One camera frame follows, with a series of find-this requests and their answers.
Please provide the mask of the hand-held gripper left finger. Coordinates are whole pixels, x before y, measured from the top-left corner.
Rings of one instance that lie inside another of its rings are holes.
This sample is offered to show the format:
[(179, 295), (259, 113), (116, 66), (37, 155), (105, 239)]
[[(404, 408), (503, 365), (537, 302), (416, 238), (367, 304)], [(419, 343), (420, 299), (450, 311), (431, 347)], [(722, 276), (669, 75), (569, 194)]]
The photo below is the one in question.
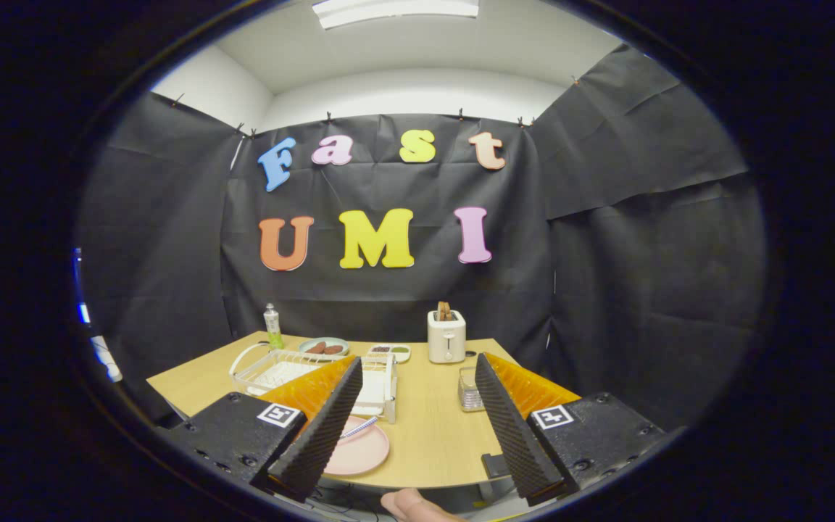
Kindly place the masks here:
[(361, 357), (342, 357), (258, 397), (228, 392), (169, 439), (225, 479), (301, 502), (324, 473), (362, 382)]

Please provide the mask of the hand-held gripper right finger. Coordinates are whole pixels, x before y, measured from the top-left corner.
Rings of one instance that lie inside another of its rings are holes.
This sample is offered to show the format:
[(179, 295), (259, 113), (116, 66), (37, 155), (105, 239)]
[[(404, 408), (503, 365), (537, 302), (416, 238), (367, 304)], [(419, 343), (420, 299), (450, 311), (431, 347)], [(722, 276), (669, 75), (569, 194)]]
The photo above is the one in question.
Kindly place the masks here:
[(475, 383), (517, 493), (530, 506), (591, 488), (668, 442), (613, 394), (581, 397), (500, 357), (481, 354)]

